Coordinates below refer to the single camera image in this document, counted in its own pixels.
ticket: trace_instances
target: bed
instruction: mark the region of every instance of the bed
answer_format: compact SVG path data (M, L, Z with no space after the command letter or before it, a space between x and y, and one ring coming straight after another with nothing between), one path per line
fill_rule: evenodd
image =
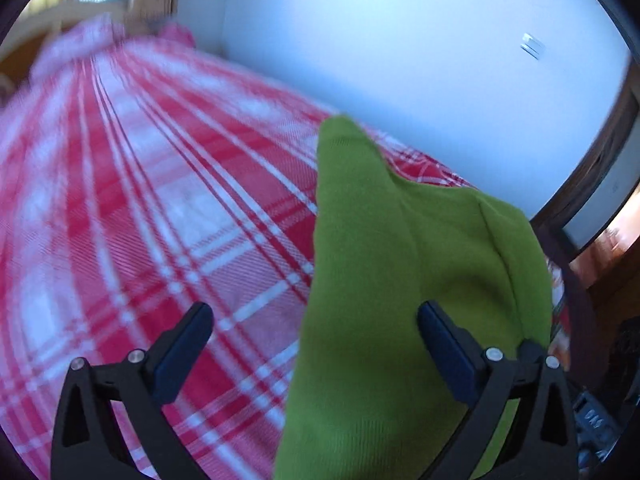
M71 359L148 348L202 300L216 330L165 414L212 478L270 478L314 272L318 127L335 110L111 20L30 70L0 111L0 427L49 478ZM368 133L401 176L468 186Z

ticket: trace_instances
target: wooden headboard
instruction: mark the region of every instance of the wooden headboard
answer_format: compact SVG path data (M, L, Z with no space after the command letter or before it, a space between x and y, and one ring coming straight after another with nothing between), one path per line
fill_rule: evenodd
M14 23L0 44L0 73L15 85L20 84L29 75L29 69L50 33L69 30L76 23L103 12L110 12L115 21L123 21L126 6L122 2L94 4L68 0Z

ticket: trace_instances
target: pink pillow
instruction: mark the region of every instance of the pink pillow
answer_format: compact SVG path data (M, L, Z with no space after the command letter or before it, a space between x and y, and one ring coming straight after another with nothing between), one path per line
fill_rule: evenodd
M187 27L179 25L178 23L167 23L160 29L160 32L158 32L158 38L176 41L184 46L196 48L196 42L193 39L191 31Z
M78 23L43 47L31 67L31 82L44 79L67 63L100 52L125 37L124 25L113 23L108 12Z

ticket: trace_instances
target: black mount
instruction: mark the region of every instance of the black mount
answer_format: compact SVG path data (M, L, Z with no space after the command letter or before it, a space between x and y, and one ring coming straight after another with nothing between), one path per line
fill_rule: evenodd
M420 480L471 477L509 399L520 399L494 468L485 480L575 480L577 441L572 403L558 360L526 340L518 360L484 352L434 301L418 310L418 328L453 396L469 406L462 423Z
M92 367L76 358L62 388L51 449L51 479L142 480L115 419L121 401L146 455L163 480L207 480L164 418L213 330L213 312L194 303L178 325L145 352Z
M487 448L505 404L520 399L511 431L486 480L578 478L574 414L564 372L536 343L518 360L497 348L482 351L434 301L418 310L423 341L453 396L469 410L419 480L466 480ZM194 303L178 325L147 351L117 364L72 361L56 413L52 480L142 480L111 407L124 404L140 443L162 480L207 480L162 414L174 402L213 330L213 313Z

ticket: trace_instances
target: wooden furniture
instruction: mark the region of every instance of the wooden furniture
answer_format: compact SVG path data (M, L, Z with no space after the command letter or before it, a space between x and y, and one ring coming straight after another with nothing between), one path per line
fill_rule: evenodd
M622 321L640 316L640 238L588 292L608 347Z
M114 20L123 21L126 6L118 1L94 4L67 0L14 23L0 44L0 73L8 76L15 85L20 84L28 76L42 43L50 33L68 30L102 12L110 12Z

